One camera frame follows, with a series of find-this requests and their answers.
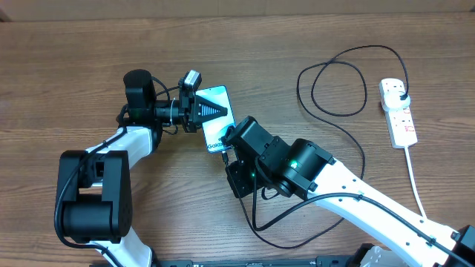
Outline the blue Galaxy smartphone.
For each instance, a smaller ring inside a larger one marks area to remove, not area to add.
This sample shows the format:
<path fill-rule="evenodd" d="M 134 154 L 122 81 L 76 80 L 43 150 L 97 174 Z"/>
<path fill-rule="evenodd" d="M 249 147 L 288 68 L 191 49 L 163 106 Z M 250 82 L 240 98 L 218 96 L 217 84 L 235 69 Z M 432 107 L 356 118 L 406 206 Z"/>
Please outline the blue Galaxy smartphone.
<path fill-rule="evenodd" d="M 199 114 L 208 119 L 202 124 L 207 151 L 213 154 L 229 149 L 229 146 L 221 141 L 227 129 L 235 126 L 227 88 L 220 85 L 198 90 L 196 96 L 204 99 L 204 102 L 199 104 Z"/>

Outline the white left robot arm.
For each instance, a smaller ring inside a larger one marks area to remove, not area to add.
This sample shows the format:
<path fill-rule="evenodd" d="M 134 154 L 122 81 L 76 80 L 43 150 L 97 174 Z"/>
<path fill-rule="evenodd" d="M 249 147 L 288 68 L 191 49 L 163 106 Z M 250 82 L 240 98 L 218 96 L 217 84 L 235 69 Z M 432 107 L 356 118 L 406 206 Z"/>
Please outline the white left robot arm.
<path fill-rule="evenodd" d="M 225 86 L 200 89 L 202 77 L 190 70 L 178 82 L 177 98 L 158 99 L 158 78 L 137 69 L 123 77 L 127 102 L 116 117 L 116 133 L 59 159 L 53 224 L 70 248 L 98 251 L 110 266 L 158 266 L 154 249 L 132 228 L 130 170 L 158 148 L 171 126 L 186 133 L 202 129 L 208 152 L 222 151 L 219 134 L 234 124 Z"/>

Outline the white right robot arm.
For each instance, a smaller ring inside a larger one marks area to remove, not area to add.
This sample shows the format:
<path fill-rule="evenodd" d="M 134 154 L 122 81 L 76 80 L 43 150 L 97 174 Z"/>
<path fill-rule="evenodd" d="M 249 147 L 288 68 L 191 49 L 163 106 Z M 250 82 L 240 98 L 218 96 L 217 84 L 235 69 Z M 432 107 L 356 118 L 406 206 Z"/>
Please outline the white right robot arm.
<path fill-rule="evenodd" d="M 238 125 L 226 127 L 221 141 L 237 156 L 226 167 L 236 198 L 265 187 L 302 200 L 261 226 L 262 230 L 315 203 L 377 239 L 408 266 L 474 265 L 473 226 L 456 231 L 412 212 L 309 140 L 297 139 L 288 145 L 248 116 Z"/>

